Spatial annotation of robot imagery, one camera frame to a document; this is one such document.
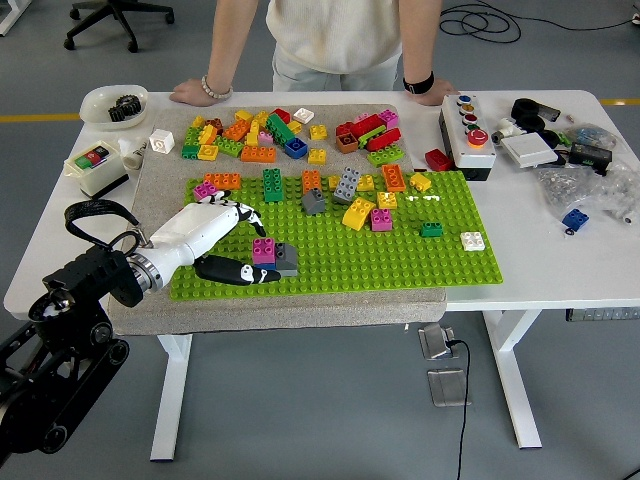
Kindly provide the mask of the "person's right hand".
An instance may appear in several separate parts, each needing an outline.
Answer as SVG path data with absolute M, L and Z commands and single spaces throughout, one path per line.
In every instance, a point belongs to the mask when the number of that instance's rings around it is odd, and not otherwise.
M 206 77 L 203 77 L 201 80 L 189 79 L 177 85 L 169 95 L 169 99 L 191 106 L 209 107 L 227 100 L 232 94 L 233 88 L 231 86 L 218 92 L 210 87 Z

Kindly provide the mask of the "person's left hand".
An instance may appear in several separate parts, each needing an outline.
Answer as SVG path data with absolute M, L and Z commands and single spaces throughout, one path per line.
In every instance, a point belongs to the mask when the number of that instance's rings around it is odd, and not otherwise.
M 423 94 L 413 95 L 412 99 L 423 106 L 439 106 L 446 95 L 458 95 L 459 91 L 448 81 L 435 78 L 432 87 Z

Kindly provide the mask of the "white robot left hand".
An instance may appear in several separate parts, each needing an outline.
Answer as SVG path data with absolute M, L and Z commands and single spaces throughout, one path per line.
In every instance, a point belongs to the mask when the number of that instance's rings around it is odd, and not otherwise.
M 242 221 L 252 225 L 259 236 L 266 235 L 259 212 L 231 200 L 229 195 L 228 191 L 218 191 L 187 205 L 151 236 L 150 248 L 137 251 L 143 258 L 141 267 L 152 290 L 163 288 L 183 266 L 194 267 L 204 280 L 228 285 L 245 286 L 281 279 L 277 271 L 209 253 Z

